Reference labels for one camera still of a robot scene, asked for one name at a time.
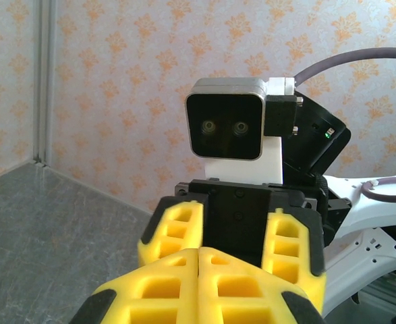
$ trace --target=screw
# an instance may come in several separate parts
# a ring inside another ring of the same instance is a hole
[[[243,213],[240,213],[239,211],[236,211],[233,214],[233,218],[236,219],[237,221],[241,221],[243,219]]]
[[[243,198],[243,197],[244,197],[244,191],[241,190],[241,189],[237,189],[237,190],[235,191],[235,196],[236,196],[237,198]]]

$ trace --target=gray cable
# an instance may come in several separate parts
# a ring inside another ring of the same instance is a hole
[[[369,199],[383,201],[384,203],[396,203],[396,195],[392,194],[377,194],[373,191],[373,187],[381,184],[396,184],[396,177],[382,178],[364,182],[361,186],[361,193]]]
[[[359,49],[357,51],[338,54],[328,59],[315,63],[298,73],[295,78],[295,86],[299,86],[311,77],[324,72],[335,66],[361,61],[363,59],[396,59],[396,47],[379,47],[376,49]]]

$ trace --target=wall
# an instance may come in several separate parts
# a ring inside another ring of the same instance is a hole
[[[0,173],[32,156],[33,9],[0,0]]]
[[[203,176],[183,100],[205,76],[292,76],[396,46],[396,0],[58,1],[51,165],[143,209]],[[300,91],[353,132],[338,176],[396,172],[396,61],[329,70]]]

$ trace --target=camera lens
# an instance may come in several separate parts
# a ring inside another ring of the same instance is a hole
[[[216,130],[216,124],[212,120],[206,120],[202,123],[202,133],[205,135],[210,135]]]
[[[243,123],[242,121],[235,123],[235,125],[233,126],[233,133],[236,136],[246,135],[248,130],[249,130],[249,126],[246,123]]]

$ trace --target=black camera face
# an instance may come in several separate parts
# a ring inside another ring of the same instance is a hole
[[[193,152],[220,159],[259,158],[263,109],[253,94],[191,94],[186,111]]]

